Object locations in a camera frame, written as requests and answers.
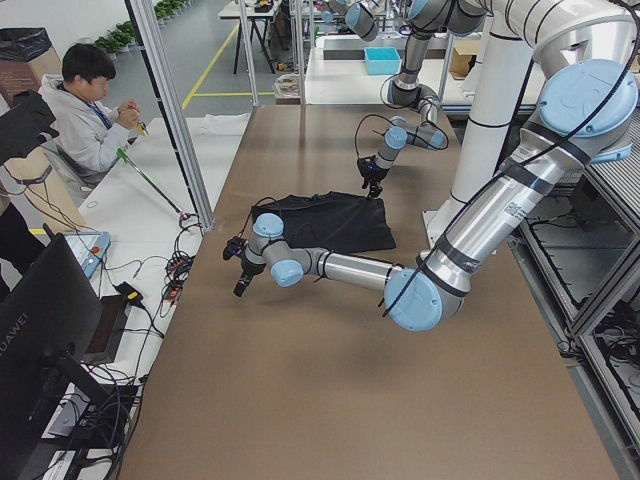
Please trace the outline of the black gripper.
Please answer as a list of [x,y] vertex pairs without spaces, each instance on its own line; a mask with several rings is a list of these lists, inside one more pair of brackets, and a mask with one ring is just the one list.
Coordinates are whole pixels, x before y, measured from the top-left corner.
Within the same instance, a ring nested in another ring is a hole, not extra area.
[[242,274],[233,289],[233,294],[239,298],[243,296],[245,290],[251,284],[253,277],[260,275],[265,269],[265,263],[253,258],[249,250],[245,250],[240,255],[240,259]]
[[373,178],[371,178],[369,181],[363,179],[362,189],[368,189],[369,199],[376,199],[380,197],[383,191],[381,182],[386,177],[387,173],[387,169],[381,169],[378,167],[378,170],[375,172],[375,176]]

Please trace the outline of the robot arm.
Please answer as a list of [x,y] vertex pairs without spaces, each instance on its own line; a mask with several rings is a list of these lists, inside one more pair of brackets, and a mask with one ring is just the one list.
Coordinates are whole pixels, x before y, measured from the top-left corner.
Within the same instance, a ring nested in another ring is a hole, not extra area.
[[418,81],[418,75],[434,34],[446,29],[456,35],[472,33],[486,16],[486,11],[466,1],[414,1],[407,15],[408,36],[399,72],[389,79],[387,104],[409,108],[420,114],[420,123],[410,125],[400,117],[388,120],[383,144],[369,157],[360,156],[357,167],[362,187],[370,198],[382,192],[382,180],[405,145],[430,150],[448,147],[447,135],[435,125],[439,98],[436,92]]
[[589,59],[569,65],[544,85],[517,148],[456,212],[429,252],[416,258],[415,268],[323,248],[293,248],[284,238],[282,219],[264,213],[240,242],[242,273],[233,292],[242,296],[263,271],[281,287],[316,275],[379,289],[384,312],[397,325],[430,330],[460,310],[472,276],[566,172],[630,154],[627,129],[637,100],[635,80],[622,64]]

